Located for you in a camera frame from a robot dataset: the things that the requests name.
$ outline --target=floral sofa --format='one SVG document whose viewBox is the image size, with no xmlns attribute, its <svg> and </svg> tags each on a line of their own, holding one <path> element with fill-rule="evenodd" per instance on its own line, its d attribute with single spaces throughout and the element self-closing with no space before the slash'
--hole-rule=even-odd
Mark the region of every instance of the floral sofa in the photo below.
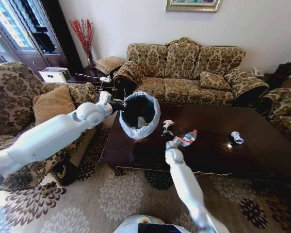
<svg viewBox="0 0 291 233">
<path fill-rule="evenodd" d="M 0 150 L 11 146 L 23 132 L 35 126 L 33 98 L 61 85 L 66 84 L 41 82 L 23 63 L 0 64 Z M 75 107 L 93 101 L 97 96 L 95 87 L 90 83 L 72 83 L 68 87 Z M 8 175 L 1 189 L 35 187 L 50 171 L 55 172 L 62 185 L 70 184 L 78 173 L 78 166 L 94 133 L 95 129 L 87 130 L 47 160 L 28 164 Z"/>
<path fill-rule="evenodd" d="M 267 93 L 257 111 L 291 141 L 291 88 L 278 88 Z"/>
<path fill-rule="evenodd" d="M 159 101 L 247 106 L 268 85 L 237 68 L 245 51 L 235 46 L 201 46 L 182 38 L 167 45 L 130 44 L 126 62 L 115 74 L 114 85 L 126 96 L 145 91 Z M 223 76 L 229 90 L 204 88 L 200 74 Z"/>
</svg>

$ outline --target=red branches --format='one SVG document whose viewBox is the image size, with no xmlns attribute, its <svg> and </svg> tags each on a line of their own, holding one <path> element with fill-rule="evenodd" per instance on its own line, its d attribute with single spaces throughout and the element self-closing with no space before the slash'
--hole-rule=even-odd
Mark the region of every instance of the red branches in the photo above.
<svg viewBox="0 0 291 233">
<path fill-rule="evenodd" d="M 77 37 L 79 38 L 83 49 L 88 56 L 88 58 L 92 57 L 92 40 L 94 38 L 94 23 L 89 21 L 88 19 L 85 20 L 78 20 L 78 19 L 73 19 L 70 20 L 70 25 L 74 32 L 76 33 Z"/>
</svg>

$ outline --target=trash bag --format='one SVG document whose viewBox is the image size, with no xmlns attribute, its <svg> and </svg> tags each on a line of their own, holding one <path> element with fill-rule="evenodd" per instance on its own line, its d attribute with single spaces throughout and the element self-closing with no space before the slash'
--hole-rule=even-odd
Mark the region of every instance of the trash bag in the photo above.
<svg viewBox="0 0 291 233">
<path fill-rule="evenodd" d="M 147 92 L 139 91 L 128 96 L 124 102 L 127 107 L 120 113 L 124 132 L 133 139 L 149 136 L 160 122 L 161 108 L 157 99 Z M 139 117 L 143 117 L 147 125 L 138 128 Z"/>
</svg>

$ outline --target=side table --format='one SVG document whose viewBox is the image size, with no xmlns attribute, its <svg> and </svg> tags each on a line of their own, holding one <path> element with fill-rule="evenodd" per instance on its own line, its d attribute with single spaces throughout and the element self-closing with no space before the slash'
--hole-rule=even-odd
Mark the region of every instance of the side table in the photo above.
<svg viewBox="0 0 291 233">
<path fill-rule="evenodd" d="M 74 76 L 72 76 L 70 79 L 67 80 L 68 83 L 92 83 L 97 91 L 107 91 L 112 95 L 112 99 L 115 98 L 115 92 L 114 90 L 114 82 L 113 80 L 110 83 L 107 82 L 102 82 L 99 78 L 100 77 L 106 77 L 105 74 L 101 73 L 99 70 L 95 69 L 94 72 L 92 72 L 89 67 L 86 67 L 84 69 L 84 73 L 83 74 L 75 74 Z"/>
</svg>

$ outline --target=picture frame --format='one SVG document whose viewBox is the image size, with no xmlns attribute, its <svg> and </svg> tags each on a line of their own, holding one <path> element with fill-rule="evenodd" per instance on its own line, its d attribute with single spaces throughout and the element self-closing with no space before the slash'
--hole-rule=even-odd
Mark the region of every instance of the picture frame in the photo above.
<svg viewBox="0 0 291 233">
<path fill-rule="evenodd" d="M 166 11 L 217 12 L 221 0 L 166 0 Z"/>
</svg>

